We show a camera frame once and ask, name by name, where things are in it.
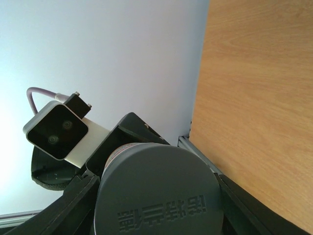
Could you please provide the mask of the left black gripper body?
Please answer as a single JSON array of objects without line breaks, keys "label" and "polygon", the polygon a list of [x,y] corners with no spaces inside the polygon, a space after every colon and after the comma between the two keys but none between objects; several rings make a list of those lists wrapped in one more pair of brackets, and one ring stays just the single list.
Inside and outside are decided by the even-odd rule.
[{"label": "left black gripper body", "polygon": [[63,191],[79,173],[80,168],[65,160],[56,160],[34,147],[31,160],[31,178],[44,189]]}]

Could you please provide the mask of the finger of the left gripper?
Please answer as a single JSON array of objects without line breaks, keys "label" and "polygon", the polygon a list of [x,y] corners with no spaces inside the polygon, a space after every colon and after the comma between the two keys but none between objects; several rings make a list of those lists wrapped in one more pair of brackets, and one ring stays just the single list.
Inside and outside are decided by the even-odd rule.
[{"label": "finger of the left gripper", "polygon": [[131,112],[126,114],[109,132],[108,136],[100,142],[85,163],[85,170],[101,176],[110,154],[122,145],[135,142],[169,144],[137,114]]}]

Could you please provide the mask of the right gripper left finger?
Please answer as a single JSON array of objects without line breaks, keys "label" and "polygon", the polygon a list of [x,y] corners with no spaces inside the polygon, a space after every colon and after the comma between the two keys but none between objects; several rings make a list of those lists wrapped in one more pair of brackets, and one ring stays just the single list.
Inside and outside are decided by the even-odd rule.
[{"label": "right gripper left finger", "polygon": [[74,180],[54,203],[7,235],[90,235],[97,191],[97,176]]}]

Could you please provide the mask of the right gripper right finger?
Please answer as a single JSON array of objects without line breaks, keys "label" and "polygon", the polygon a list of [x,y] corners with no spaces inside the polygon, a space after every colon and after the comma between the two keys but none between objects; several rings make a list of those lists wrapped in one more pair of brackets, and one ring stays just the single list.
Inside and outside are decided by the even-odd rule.
[{"label": "right gripper right finger", "polygon": [[223,174],[214,174],[222,193],[223,235],[307,235]]}]

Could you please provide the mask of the orange pill bottle grey cap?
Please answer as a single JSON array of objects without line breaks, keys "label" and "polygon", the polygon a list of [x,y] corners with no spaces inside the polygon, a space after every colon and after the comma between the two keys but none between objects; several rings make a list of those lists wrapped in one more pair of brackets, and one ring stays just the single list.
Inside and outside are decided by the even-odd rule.
[{"label": "orange pill bottle grey cap", "polygon": [[93,226],[97,235],[219,235],[223,217],[219,183],[200,157],[131,143],[106,161]]}]

